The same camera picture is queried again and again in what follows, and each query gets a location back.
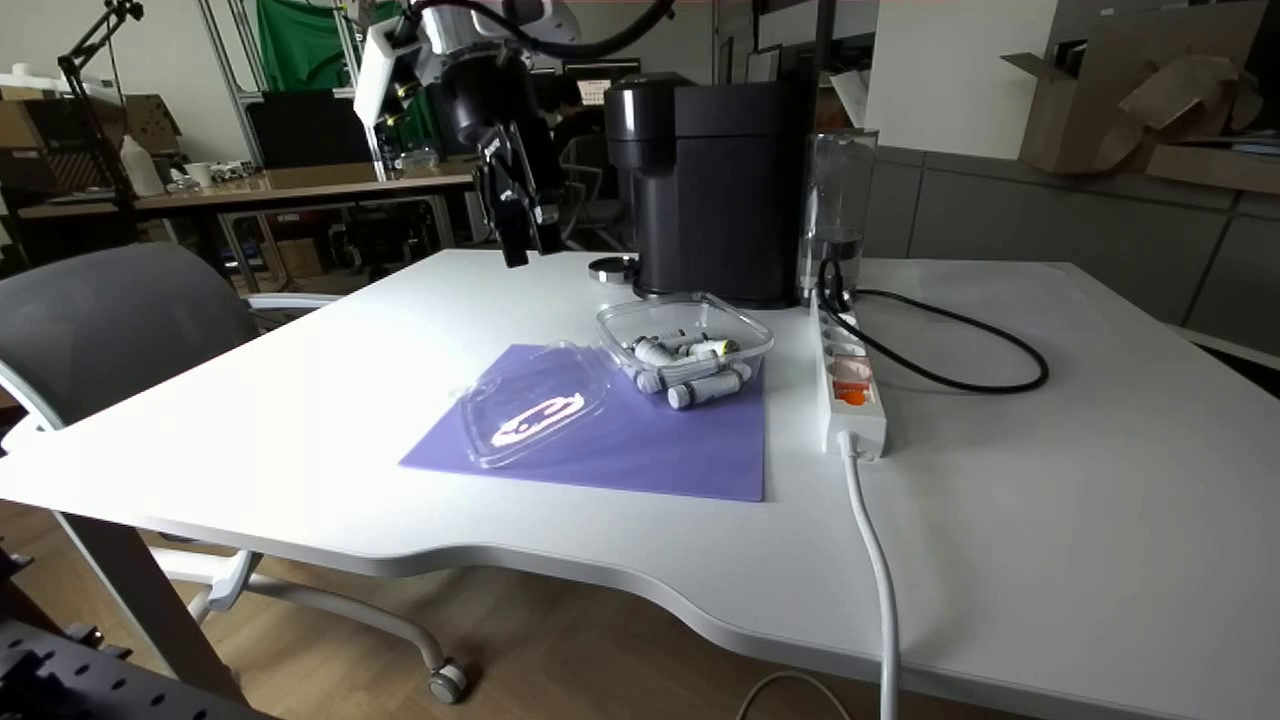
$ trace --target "white power strip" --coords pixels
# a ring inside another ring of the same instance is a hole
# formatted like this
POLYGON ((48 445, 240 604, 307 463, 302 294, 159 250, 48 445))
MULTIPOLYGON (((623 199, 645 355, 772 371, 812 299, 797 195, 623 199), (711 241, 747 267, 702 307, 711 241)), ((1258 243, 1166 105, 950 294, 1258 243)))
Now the white power strip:
POLYGON ((867 349, 818 305, 809 307, 809 322, 820 384, 820 448, 834 451, 838 434, 849 433, 864 461, 880 461, 888 448, 888 412, 867 349))

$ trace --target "white table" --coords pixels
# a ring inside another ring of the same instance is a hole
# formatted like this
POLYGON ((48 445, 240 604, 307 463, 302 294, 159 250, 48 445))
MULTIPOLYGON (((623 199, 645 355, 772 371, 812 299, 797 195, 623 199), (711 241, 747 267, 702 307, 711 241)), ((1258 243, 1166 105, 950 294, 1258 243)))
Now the white table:
MULTIPOLYGON (((725 649, 874 677, 875 595, 820 455, 800 312, 760 312, 764 503, 401 466, 508 342, 601 339, 594 307, 630 293, 586 264, 444 250, 6 461, 0 497, 370 577, 502 562, 610 582, 725 649)), ((995 320, 1057 366, 1008 401, 884 366, 892 455, 867 497, 905 682, 1017 710, 1278 710, 1278 401, 1067 264, 910 261, 864 278, 995 320)), ((860 317, 940 366, 1024 371, 936 320, 860 317)))

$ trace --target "chair wheel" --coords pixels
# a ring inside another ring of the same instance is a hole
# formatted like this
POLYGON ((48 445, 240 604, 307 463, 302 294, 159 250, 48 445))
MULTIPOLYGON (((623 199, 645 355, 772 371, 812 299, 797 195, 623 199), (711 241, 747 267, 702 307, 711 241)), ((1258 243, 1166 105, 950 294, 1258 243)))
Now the chair wheel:
POLYGON ((441 702, 459 702, 467 699, 474 690, 474 677, 457 664, 457 660, 444 660, 437 673, 432 673, 432 694, 441 702))

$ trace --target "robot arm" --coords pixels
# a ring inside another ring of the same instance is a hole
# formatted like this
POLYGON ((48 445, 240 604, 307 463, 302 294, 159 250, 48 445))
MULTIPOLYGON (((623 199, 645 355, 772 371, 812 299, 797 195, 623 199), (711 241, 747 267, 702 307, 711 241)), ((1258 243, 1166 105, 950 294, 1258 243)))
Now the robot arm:
POLYGON ((372 29, 363 38, 355 116, 384 156, 397 107, 423 93, 437 116, 437 150, 480 158, 480 208, 517 267, 530 264, 530 249, 562 249, 555 195, 563 184, 554 130, 533 100, 530 60, 601 60, 668 12, 674 0, 658 0, 614 38, 569 45, 578 20, 562 0, 409 0, 401 22, 372 29))

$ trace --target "purple mat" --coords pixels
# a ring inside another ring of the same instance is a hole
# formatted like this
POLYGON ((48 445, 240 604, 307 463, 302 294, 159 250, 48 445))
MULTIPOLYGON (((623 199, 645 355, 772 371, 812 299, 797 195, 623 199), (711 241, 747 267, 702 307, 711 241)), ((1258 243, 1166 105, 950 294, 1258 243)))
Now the purple mat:
MULTIPOLYGON (((555 349, 517 342, 489 371, 520 371, 555 349)), ((404 455, 404 466, 467 472, 483 479, 550 479, 710 498, 764 498, 764 366, 721 404, 674 412, 617 371, 606 412, 533 448, 508 466, 476 466, 459 404, 404 455)))

